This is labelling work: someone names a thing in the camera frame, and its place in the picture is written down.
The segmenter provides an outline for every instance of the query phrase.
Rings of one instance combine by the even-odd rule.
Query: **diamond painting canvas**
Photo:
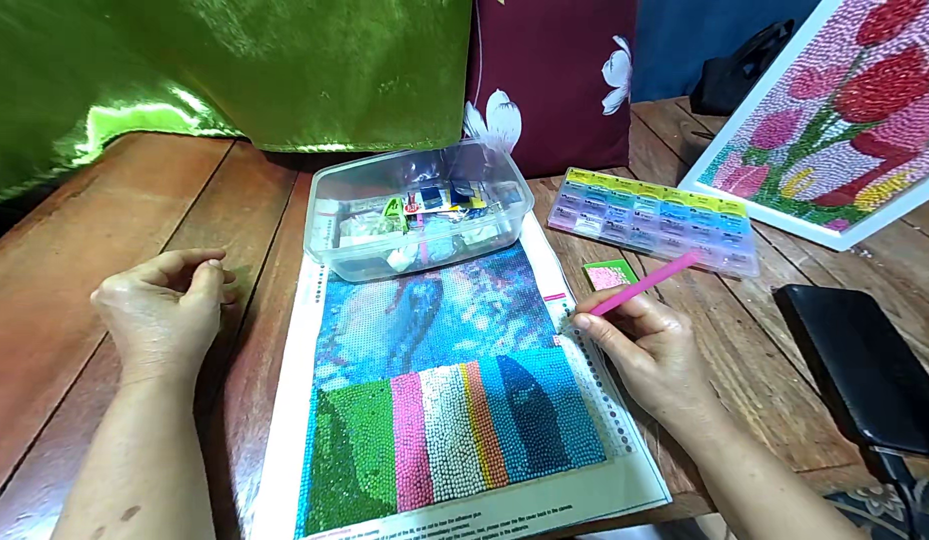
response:
[[[296,537],[605,459],[520,244],[324,294]]]
[[[929,0],[824,0],[681,187],[740,197],[752,216],[843,249],[829,238],[926,179]]]
[[[251,540],[515,540],[671,501],[535,216],[348,282],[304,257]]]

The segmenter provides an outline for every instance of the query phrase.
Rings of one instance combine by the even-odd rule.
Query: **pink drill pen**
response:
[[[604,315],[695,263],[698,263],[698,252],[688,251],[647,276],[642,277],[634,285],[625,287],[625,290],[595,305],[588,313],[598,316]],[[570,324],[571,321],[568,321],[558,333],[563,332]]]

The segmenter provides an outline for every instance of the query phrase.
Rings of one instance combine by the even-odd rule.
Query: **framed diamond painting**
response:
[[[822,0],[678,186],[839,251],[929,199],[929,0]]]

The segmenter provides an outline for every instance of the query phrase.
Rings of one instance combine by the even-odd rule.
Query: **green satin cloth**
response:
[[[0,201],[131,131],[445,146],[470,24],[471,0],[0,0]]]

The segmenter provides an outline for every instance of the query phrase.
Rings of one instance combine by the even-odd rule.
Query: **tulip painting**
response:
[[[929,176],[929,0],[843,0],[696,182],[833,231]]]

